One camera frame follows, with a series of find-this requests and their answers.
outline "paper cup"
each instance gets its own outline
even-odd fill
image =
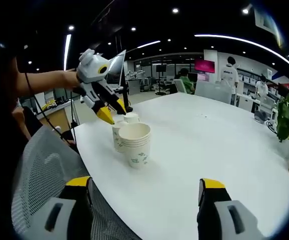
[[[126,121],[118,121],[114,125],[112,125],[112,134],[113,134],[113,144],[114,148],[119,152],[122,153],[124,151],[124,147],[121,143],[120,137],[119,137],[119,129],[124,126],[129,124]]]
[[[130,124],[140,122],[139,115],[136,112],[128,112],[126,115],[123,116],[123,119]]]
[[[135,169],[143,168],[149,161],[150,141],[138,147],[130,147],[122,143],[124,155],[129,165]]]
[[[120,128],[119,137],[124,156],[130,166],[140,169],[148,164],[150,155],[151,129],[144,123],[131,123]]]

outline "computer monitor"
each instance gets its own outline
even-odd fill
[[[155,71],[157,73],[165,73],[167,71],[167,65],[164,64],[164,65],[157,65],[155,66]]]
[[[278,94],[285,98],[289,94],[289,89],[285,85],[278,83]]]
[[[118,84],[121,86],[121,76],[123,74],[126,50],[110,59],[109,71],[105,77],[108,84]]]
[[[194,61],[194,69],[197,71],[207,72],[207,73],[215,73],[215,62],[207,61],[202,59],[196,59]]]
[[[198,74],[195,72],[189,72],[188,78],[191,82],[196,82],[198,80]]]

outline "pink screen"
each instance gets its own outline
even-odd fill
[[[196,59],[194,62],[194,69],[197,71],[215,73],[215,62],[202,59]]]

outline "black ceiling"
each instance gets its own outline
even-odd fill
[[[286,57],[289,46],[280,49],[271,33],[256,27],[252,9],[249,15],[242,14],[242,9],[248,4],[245,0],[36,1],[28,8],[32,23],[26,26],[26,31],[31,31],[34,37],[24,38],[28,48],[18,54],[18,65],[21,71],[28,72],[35,72],[36,68],[40,72],[63,69],[68,26],[74,25],[68,69],[77,67],[80,53],[89,47],[110,59],[121,49],[130,51],[160,40],[161,43],[130,51],[127,60],[169,53],[203,52],[214,46],[217,51],[241,55],[269,66],[275,63],[273,68],[289,77],[289,64],[259,47],[229,39],[194,37],[194,34],[219,34],[243,38]],[[173,14],[173,8],[178,8],[179,13]],[[132,32],[131,27],[136,27],[136,31]]]

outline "stack of paper cups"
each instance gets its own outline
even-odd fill
[[[129,123],[127,123],[126,121],[118,121],[116,122],[116,124],[112,125],[113,144],[114,144],[114,148],[119,153],[122,153],[124,151],[124,147],[121,143],[118,131],[122,126],[127,125],[127,124]]]
[[[124,155],[135,169],[144,167],[149,161],[151,129],[144,123],[131,123],[119,130]]]

